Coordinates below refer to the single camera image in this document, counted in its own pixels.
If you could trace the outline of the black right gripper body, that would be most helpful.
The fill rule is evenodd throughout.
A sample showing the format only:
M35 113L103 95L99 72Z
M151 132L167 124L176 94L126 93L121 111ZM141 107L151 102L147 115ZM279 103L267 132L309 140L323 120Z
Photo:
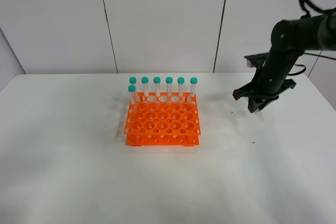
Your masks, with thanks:
M252 81L245 85L244 95L252 98L274 96L297 61L296 53L263 53L245 57L256 68Z

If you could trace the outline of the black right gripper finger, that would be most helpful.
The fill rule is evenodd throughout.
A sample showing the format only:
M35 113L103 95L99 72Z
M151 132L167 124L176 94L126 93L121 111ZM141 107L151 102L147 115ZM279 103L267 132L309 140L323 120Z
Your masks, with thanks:
M240 98L255 98L255 87L252 83L248 83L241 88L233 91L233 97L237 101Z
M278 100L278 96L272 98L248 98L248 110L250 113L261 111L270 103Z

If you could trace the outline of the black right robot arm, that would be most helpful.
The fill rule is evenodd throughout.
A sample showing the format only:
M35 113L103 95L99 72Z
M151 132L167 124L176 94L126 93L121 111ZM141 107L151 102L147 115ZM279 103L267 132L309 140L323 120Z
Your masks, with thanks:
M271 32L267 53L245 56L256 72L252 81L234 90L233 97L248 99L251 113L261 111L296 83L287 77L299 57L307 50L335 50L335 10L315 17L282 20Z

